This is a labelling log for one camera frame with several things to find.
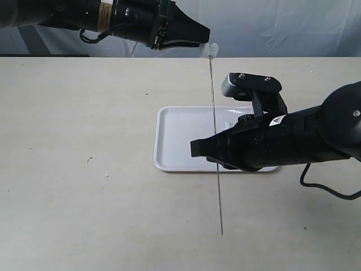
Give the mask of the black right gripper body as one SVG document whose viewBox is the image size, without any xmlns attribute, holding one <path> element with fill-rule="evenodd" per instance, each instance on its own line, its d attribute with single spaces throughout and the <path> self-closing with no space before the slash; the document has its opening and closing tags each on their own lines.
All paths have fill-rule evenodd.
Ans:
<svg viewBox="0 0 361 271">
<path fill-rule="evenodd" d="M 265 167 L 284 165 L 282 158 L 278 158 L 280 147 L 272 149 L 270 136 L 273 119 L 283 118 L 284 114 L 265 114 L 255 116 L 246 114 L 240 116 L 237 123 L 228 132 L 228 169 L 257 172 Z"/>
</svg>

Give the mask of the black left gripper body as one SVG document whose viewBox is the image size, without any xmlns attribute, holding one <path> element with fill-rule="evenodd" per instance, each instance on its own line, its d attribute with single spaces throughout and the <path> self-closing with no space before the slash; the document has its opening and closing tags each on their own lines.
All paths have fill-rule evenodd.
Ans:
<svg viewBox="0 0 361 271">
<path fill-rule="evenodd" d="M 100 1 L 96 42 L 115 36 L 165 49 L 170 46 L 166 34 L 174 13 L 174 1 Z"/>
</svg>

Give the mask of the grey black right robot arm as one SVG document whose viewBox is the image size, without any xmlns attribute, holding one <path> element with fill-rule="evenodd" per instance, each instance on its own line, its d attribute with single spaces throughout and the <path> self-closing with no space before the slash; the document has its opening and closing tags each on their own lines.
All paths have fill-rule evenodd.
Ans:
<svg viewBox="0 0 361 271">
<path fill-rule="evenodd" d="M 360 83 L 342 86 L 319 106 L 289 114 L 243 115 L 209 138 L 190 143 L 193 158 L 227 169 L 360 159 Z"/>
</svg>

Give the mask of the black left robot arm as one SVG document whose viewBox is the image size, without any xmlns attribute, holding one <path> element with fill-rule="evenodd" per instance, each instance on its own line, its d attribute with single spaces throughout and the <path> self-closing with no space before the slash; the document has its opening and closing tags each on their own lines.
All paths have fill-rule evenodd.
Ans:
<svg viewBox="0 0 361 271">
<path fill-rule="evenodd" d="M 84 43 L 114 36 L 152 50 L 206 44 L 210 29 L 188 17 L 174 1 L 1 1 L 1 28 L 41 25 L 79 32 Z"/>
</svg>

